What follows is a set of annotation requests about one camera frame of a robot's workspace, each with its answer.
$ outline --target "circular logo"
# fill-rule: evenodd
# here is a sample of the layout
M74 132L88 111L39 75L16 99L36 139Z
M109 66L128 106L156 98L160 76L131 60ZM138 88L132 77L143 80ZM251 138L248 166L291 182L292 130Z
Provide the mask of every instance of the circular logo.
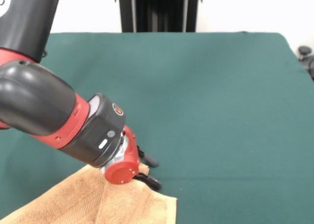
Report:
M113 108L114 112L116 112L117 115L123 116L123 111L115 103L112 104L112 108Z

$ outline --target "table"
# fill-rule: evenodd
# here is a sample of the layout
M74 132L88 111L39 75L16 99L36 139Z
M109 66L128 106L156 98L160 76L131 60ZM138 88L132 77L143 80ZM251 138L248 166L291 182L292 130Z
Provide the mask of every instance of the table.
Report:
M314 222L313 83L276 33L52 34L42 64L127 113L178 224ZM0 132L0 218L82 163Z

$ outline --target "towel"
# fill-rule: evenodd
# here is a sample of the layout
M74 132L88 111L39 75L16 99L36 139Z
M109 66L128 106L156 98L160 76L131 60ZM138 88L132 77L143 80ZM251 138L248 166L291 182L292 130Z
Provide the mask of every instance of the towel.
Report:
M141 164L140 171L148 174ZM85 166L0 224L175 224L177 199L132 180L114 185Z

